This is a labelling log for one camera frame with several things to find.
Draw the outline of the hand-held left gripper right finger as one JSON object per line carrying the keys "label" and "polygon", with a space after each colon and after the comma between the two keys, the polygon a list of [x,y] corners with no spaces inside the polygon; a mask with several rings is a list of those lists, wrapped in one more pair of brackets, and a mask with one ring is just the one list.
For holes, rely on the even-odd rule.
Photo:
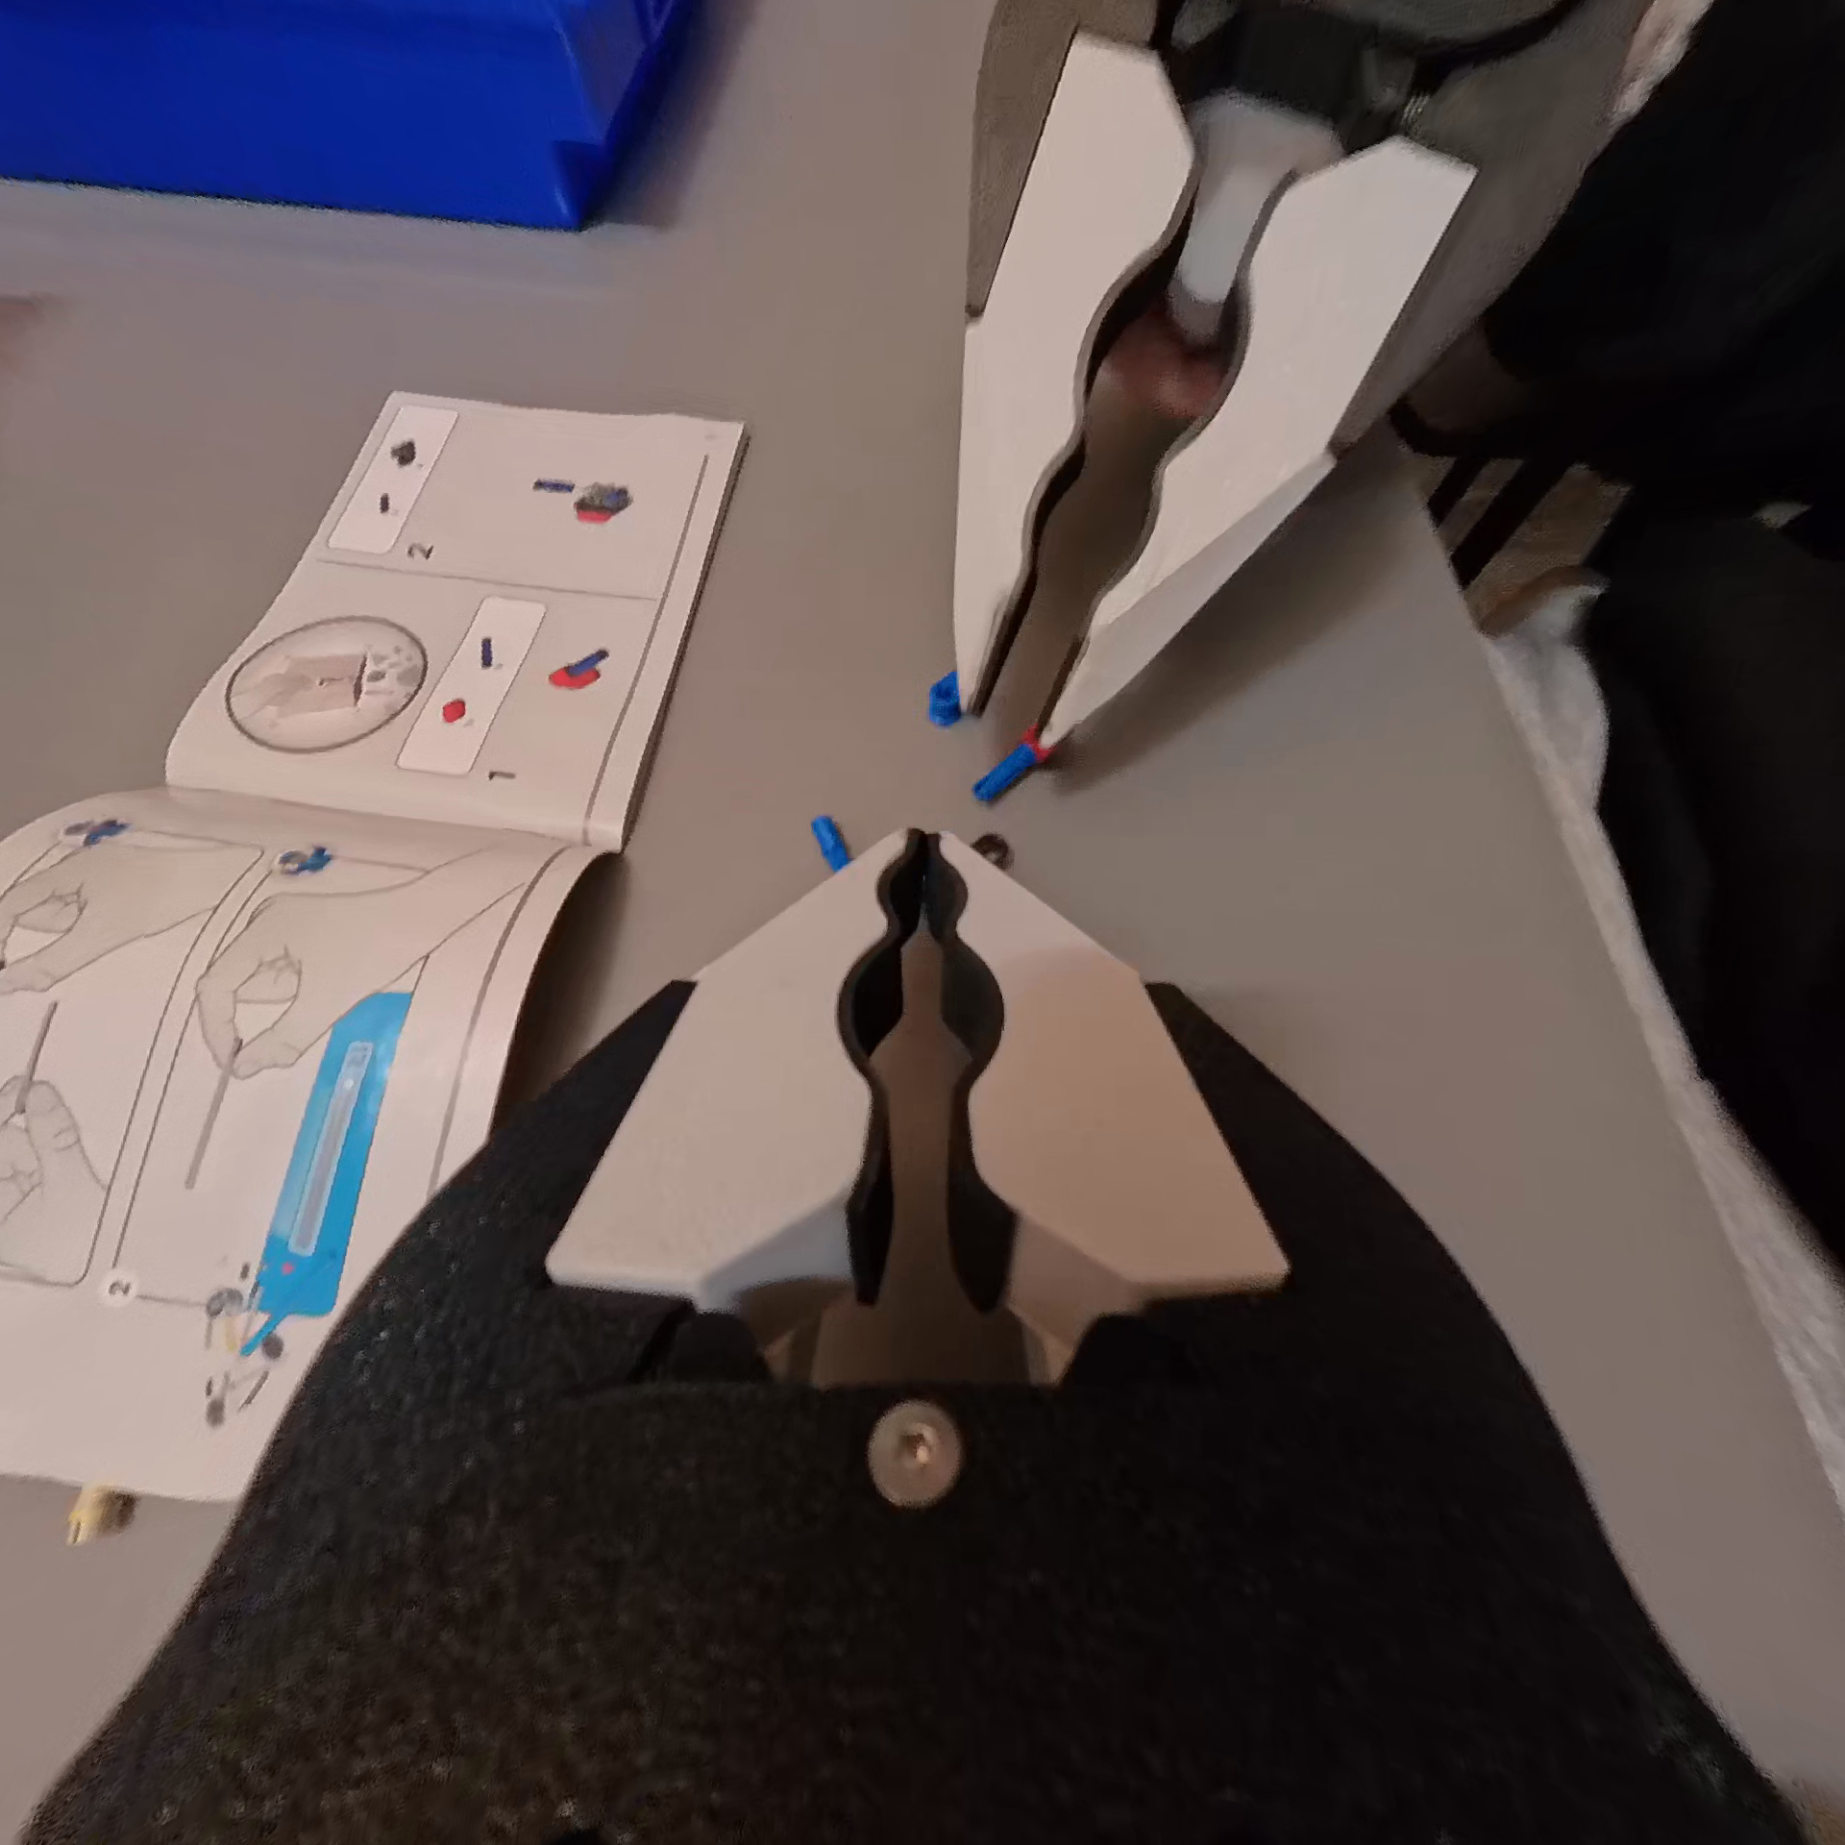
{"label": "hand-held left gripper right finger", "polygon": [[1032,1373],[1068,1370],[1099,1320],[1275,1289],[1281,1244],[1140,974],[950,836],[926,921],[965,1053],[952,1273],[1023,1329]]}

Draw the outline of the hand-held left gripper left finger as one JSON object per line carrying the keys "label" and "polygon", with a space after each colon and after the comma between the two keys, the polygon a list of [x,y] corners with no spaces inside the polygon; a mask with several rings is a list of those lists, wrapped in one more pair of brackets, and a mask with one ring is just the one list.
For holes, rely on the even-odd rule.
{"label": "hand-held left gripper left finger", "polygon": [[871,1066],[904,1012],[926,841],[890,836],[691,982],[552,1246],[556,1286],[702,1312],[873,1303],[892,1122]]}

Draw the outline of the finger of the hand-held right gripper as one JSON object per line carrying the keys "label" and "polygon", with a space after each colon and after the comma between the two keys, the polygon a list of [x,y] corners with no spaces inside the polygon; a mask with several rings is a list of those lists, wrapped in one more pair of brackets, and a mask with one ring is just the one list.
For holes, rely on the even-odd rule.
{"label": "finger of the hand-held right gripper", "polygon": [[1240,274],[1236,372],[1164,458],[1141,545],[1099,598],[1039,724],[1041,754],[1125,693],[1318,491],[1474,179],[1392,137],[1281,188]]}
{"label": "finger of the hand-held right gripper", "polygon": [[1160,51],[1073,31],[960,357],[952,657],[992,698],[1080,465],[1103,332],[1175,239],[1193,135]]}

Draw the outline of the person's right forearm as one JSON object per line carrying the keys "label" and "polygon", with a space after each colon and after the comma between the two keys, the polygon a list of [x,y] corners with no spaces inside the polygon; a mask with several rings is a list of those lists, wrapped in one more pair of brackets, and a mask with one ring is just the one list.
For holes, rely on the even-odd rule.
{"label": "person's right forearm", "polygon": [[1484,339],[1597,471],[1838,501],[1843,5],[1708,5]]}

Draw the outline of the person's right hand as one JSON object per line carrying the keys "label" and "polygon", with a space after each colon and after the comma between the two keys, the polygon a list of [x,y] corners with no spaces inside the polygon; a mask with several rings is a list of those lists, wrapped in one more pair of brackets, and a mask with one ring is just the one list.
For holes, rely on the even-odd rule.
{"label": "person's right hand", "polygon": [[1228,388],[1228,364],[1188,345],[1164,307],[1151,307],[1123,328],[1107,370],[1129,397],[1183,425],[1204,418]]}

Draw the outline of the open instruction booklet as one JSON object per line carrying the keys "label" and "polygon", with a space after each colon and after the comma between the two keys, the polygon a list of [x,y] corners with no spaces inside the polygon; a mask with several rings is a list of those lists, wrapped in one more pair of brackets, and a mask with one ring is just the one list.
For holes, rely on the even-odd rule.
{"label": "open instruction booklet", "polygon": [[4,836],[4,1481],[241,1496],[492,1130],[744,449],[394,394],[162,782]]}

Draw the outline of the blue storage bin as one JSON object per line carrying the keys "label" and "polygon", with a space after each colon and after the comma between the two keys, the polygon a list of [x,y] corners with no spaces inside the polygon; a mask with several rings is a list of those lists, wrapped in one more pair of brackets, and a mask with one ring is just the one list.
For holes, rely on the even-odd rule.
{"label": "blue storage bin", "polygon": [[687,2],[4,2],[1,173],[577,232]]}

